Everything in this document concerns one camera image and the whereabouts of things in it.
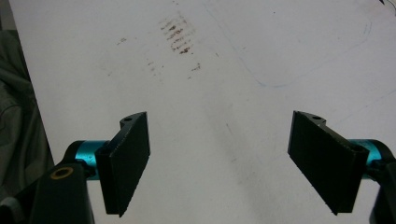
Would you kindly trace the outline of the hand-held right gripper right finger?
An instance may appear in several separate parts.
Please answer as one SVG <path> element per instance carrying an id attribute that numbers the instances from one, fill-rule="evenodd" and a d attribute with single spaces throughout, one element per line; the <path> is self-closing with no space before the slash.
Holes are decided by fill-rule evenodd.
<path id="1" fill-rule="evenodd" d="M 288 154 L 334 214 L 353 211 L 369 150 L 306 112 L 292 116 Z"/>

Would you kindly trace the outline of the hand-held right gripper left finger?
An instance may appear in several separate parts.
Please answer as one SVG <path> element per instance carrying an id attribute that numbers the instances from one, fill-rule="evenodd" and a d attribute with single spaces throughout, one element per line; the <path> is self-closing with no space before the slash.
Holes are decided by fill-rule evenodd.
<path id="1" fill-rule="evenodd" d="M 106 212 L 122 217 L 150 155 L 146 112 L 120 121 L 119 132 L 95 152 Z"/>

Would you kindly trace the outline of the dark grey cloth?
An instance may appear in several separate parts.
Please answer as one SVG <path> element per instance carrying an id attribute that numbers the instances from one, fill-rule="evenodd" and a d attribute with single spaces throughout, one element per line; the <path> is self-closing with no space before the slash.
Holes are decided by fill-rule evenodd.
<path id="1" fill-rule="evenodd" d="M 0 201 L 53 166 L 18 32 L 0 31 Z"/>

